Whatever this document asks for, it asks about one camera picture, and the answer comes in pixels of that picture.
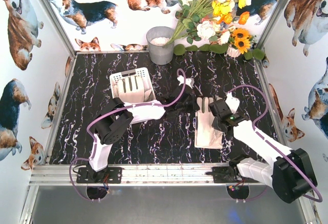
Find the white glove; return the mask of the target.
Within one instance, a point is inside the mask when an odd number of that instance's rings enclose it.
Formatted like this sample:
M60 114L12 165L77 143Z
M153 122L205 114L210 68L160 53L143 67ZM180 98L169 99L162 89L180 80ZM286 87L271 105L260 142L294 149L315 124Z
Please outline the white glove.
M124 103L144 103L152 98L152 89L147 89L140 76L128 76L118 80L113 87L113 98L120 98Z
M221 131L212 127L214 116L209 104L213 102L212 97L198 97L197 104L199 110L196 112L195 142L196 148L222 149Z

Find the white plastic storage basket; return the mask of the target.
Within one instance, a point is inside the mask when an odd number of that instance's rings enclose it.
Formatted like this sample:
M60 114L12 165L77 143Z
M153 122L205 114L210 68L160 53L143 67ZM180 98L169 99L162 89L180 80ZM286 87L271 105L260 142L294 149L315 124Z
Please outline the white plastic storage basket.
M156 100L149 72L146 67L110 75L113 98L124 103L146 103Z

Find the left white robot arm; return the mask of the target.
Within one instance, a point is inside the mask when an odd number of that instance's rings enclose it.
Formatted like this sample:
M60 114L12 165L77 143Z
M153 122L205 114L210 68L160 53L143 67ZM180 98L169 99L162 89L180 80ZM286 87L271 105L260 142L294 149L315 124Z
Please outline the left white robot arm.
M112 145L121 139L130 125L198 110L192 84L180 84L160 100L145 103L124 103L118 97L111 99L87 126L87 132L94 139L89 167L94 172L107 167Z

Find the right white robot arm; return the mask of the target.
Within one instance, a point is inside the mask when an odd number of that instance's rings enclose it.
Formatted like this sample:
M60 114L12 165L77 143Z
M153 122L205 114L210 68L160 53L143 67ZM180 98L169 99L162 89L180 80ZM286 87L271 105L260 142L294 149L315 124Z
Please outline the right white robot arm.
M232 135L255 151L263 161L240 155L229 161L230 174L258 181L274 190L286 203L299 197L322 202L309 155L299 148L293 150L253 125L240 112L233 113L228 104L217 100L209 104L214 116L212 127Z

